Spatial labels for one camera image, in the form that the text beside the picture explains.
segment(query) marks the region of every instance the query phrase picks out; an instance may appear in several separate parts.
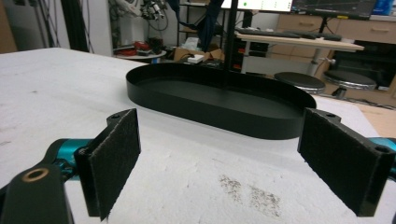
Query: monitor screen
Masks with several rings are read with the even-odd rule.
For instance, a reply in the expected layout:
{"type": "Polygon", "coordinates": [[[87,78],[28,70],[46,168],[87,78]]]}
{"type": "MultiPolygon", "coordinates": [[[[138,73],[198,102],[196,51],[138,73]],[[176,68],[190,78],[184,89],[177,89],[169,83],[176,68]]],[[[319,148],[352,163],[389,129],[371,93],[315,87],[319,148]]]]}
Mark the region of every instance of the monitor screen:
{"type": "MultiPolygon", "coordinates": [[[[224,0],[222,8],[231,8],[232,0],[224,0]]],[[[292,0],[239,0],[238,9],[290,12],[292,0]]]]}
{"type": "Polygon", "coordinates": [[[376,0],[294,0],[291,11],[339,19],[368,20],[376,0]]]}

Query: desk leg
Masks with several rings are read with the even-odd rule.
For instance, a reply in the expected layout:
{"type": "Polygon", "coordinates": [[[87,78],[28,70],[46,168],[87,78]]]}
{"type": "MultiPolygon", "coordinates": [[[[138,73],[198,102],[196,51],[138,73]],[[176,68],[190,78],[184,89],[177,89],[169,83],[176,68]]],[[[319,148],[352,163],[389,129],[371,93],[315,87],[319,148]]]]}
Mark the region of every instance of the desk leg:
{"type": "Polygon", "coordinates": [[[247,41],[247,44],[245,46],[245,53],[244,53],[244,58],[242,60],[242,74],[247,73],[247,64],[248,64],[248,52],[250,51],[250,41],[247,41]]]}
{"type": "Polygon", "coordinates": [[[314,57],[312,58],[311,64],[308,66],[308,75],[311,77],[315,76],[315,73],[318,70],[318,59],[321,53],[321,49],[315,49],[314,57]]]}

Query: stool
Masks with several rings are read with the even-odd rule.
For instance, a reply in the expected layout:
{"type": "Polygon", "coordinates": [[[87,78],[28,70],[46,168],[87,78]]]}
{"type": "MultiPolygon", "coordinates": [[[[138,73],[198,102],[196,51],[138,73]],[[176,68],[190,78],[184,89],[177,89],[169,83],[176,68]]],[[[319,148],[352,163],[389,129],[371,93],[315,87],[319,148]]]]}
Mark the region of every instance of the stool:
{"type": "Polygon", "coordinates": [[[372,91],[376,86],[375,81],[368,77],[345,71],[326,71],[324,72],[324,78],[328,82],[339,86],[332,93],[332,96],[337,99],[343,99],[347,89],[372,91]]]}
{"type": "Polygon", "coordinates": [[[326,87],[321,80],[301,73],[276,73],[274,74],[274,79],[295,86],[310,94],[323,93],[326,87]]]}

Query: drawer handle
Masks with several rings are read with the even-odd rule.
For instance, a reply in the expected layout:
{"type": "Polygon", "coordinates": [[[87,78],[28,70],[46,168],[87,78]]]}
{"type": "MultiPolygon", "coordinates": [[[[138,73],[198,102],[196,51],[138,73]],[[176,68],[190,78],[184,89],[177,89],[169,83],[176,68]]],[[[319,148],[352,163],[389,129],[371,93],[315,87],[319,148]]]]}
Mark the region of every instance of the drawer handle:
{"type": "Polygon", "coordinates": [[[302,25],[302,26],[313,26],[315,24],[312,21],[300,21],[300,25],[302,25]]]}
{"type": "Polygon", "coordinates": [[[372,31],[376,31],[376,32],[389,32],[389,29],[381,29],[381,28],[375,28],[372,27],[372,31]]]}

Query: black stool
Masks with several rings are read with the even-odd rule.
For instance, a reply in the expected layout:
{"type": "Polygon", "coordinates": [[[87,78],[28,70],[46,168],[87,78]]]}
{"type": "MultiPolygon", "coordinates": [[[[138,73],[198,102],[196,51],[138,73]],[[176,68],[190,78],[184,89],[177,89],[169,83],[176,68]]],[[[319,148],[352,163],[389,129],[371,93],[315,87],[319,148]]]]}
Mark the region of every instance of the black stool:
{"type": "Polygon", "coordinates": [[[295,86],[310,94],[323,93],[326,87],[326,85],[319,79],[301,73],[276,73],[274,75],[274,79],[295,86]]]}
{"type": "Polygon", "coordinates": [[[324,78],[330,83],[339,86],[339,88],[332,93],[332,96],[335,96],[337,99],[343,99],[347,89],[372,91],[376,86],[375,81],[368,77],[344,71],[324,72],[324,78]]]}

